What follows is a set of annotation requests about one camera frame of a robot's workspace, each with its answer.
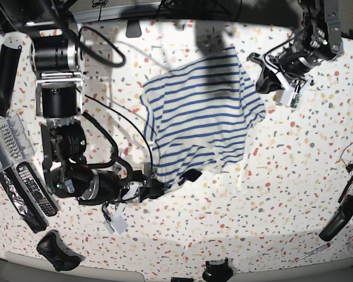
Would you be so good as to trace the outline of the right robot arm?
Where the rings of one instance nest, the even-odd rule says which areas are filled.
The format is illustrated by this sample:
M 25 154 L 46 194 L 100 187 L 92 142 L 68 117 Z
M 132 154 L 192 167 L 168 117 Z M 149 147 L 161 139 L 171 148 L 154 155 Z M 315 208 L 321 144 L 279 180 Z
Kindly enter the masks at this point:
M 41 136 L 46 188 L 59 198 L 73 197 L 82 206 L 100 206 L 106 228 L 122 234 L 128 226 L 122 217 L 126 204 L 160 196 L 161 185 L 122 159 L 111 135 L 84 110 L 85 57 L 110 68 L 122 67 L 125 59 L 113 62 L 88 47 L 70 6 L 71 1 L 0 1 L 6 20 L 32 41 L 35 110 L 45 119 Z M 91 122 L 110 143 L 107 162 L 86 161 L 80 118 Z

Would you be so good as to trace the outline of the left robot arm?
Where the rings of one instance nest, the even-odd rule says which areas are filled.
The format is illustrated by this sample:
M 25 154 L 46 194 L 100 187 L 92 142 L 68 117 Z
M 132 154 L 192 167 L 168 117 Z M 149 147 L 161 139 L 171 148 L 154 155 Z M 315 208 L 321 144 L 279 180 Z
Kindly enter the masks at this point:
M 304 28 L 263 55 L 247 57 L 262 68 L 256 91 L 275 92 L 276 102 L 291 108 L 298 106 L 302 93 L 314 84 L 308 73 L 343 53 L 338 1 L 299 1 L 299 5 Z

